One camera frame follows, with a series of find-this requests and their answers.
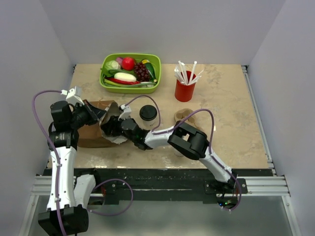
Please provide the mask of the white paper coffee cup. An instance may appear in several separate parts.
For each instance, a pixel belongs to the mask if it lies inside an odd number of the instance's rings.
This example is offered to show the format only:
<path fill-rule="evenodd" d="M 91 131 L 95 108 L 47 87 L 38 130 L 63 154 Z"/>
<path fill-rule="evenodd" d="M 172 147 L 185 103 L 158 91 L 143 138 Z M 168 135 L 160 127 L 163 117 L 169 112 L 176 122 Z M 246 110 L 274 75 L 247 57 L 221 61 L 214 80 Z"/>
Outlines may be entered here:
<path fill-rule="evenodd" d="M 142 119 L 142 123 L 143 123 L 143 127 L 147 130 L 152 130 L 154 129 L 157 124 L 158 124 L 158 118 L 157 116 L 155 116 L 154 118 L 152 117 L 141 117 Z"/>

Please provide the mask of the brown paper takeout bag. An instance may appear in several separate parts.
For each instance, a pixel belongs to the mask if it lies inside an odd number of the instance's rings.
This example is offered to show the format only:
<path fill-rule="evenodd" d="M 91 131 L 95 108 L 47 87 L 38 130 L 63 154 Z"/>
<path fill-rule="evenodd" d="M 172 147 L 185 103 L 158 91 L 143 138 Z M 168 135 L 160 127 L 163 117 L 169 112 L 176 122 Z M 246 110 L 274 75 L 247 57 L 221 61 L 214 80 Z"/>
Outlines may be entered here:
<path fill-rule="evenodd" d="M 81 148 L 109 148 L 120 145 L 127 141 L 127 138 L 123 136 L 110 137 L 105 135 L 101 130 L 100 125 L 105 120 L 109 120 L 109 115 L 120 115 L 118 104 L 114 100 L 99 100 L 90 102 L 96 108 L 105 110 L 109 112 L 104 117 L 101 118 L 101 121 L 93 125 L 85 125 L 78 130 L 79 140 L 78 147 Z"/>

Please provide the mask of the black coffee cup lid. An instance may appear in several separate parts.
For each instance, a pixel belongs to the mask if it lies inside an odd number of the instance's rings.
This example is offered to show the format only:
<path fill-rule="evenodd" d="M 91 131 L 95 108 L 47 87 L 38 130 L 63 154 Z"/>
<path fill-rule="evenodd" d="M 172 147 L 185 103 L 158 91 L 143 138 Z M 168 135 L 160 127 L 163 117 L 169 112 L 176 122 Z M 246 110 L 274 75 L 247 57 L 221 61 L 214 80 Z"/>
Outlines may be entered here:
<path fill-rule="evenodd" d="M 139 116 L 144 121 L 152 121 L 154 120 L 158 115 L 157 109 L 152 105 L 145 105 L 141 107 L 139 111 Z"/>

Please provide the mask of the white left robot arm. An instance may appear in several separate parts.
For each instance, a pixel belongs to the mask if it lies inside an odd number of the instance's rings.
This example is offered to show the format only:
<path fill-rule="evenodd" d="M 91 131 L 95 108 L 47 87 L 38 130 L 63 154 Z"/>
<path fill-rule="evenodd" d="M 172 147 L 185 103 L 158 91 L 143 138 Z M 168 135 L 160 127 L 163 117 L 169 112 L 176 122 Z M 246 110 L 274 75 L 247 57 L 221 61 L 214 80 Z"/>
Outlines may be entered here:
<path fill-rule="evenodd" d="M 87 204 L 91 193 L 102 187 L 93 172 L 74 176 L 79 132 L 94 125 L 106 114 L 87 100 L 75 105 L 58 101 L 50 106 L 53 118 L 45 135 L 53 161 L 49 202 L 38 223 L 50 236 L 69 236 L 86 232 L 89 226 Z"/>

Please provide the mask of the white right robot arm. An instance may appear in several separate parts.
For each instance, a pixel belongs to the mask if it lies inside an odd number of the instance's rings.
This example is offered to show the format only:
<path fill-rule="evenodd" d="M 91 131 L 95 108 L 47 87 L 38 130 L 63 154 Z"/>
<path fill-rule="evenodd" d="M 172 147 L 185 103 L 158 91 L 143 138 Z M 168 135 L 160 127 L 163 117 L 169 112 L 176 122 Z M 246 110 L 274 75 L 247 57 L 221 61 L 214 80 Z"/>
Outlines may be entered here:
<path fill-rule="evenodd" d="M 237 176 L 210 147 L 207 135 L 185 122 L 177 122 L 176 126 L 155 134 L 151 130 L 140 128 L 132 118 L 119 119 L 118 116 L 111 116 L 100 128 L 106 136 L 122 136 L 141 150 L 170 145 L 184 157 L 200 161 L 219 182 L 222 192 L 231 193 L 237 187 Z"/>

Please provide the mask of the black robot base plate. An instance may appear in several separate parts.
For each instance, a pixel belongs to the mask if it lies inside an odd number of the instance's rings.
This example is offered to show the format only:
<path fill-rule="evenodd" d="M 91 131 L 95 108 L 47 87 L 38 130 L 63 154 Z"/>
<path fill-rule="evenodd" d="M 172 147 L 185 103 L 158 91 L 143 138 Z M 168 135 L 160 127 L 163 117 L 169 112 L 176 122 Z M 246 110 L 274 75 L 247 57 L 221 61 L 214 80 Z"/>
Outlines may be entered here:
<path fill-rule="evenodd" d="M 75 177 L 95 176 L 103 185 L 93 191 L 93 201 L 117 205 L 121 201 L 172 201 L 216 204 L 228 194 L 248 192 L 246 177 L 270 177 L 268 169 L 235 169 L 241 189 L 224 187 L 207 169 L 101 169 L 76 168 Z"/>

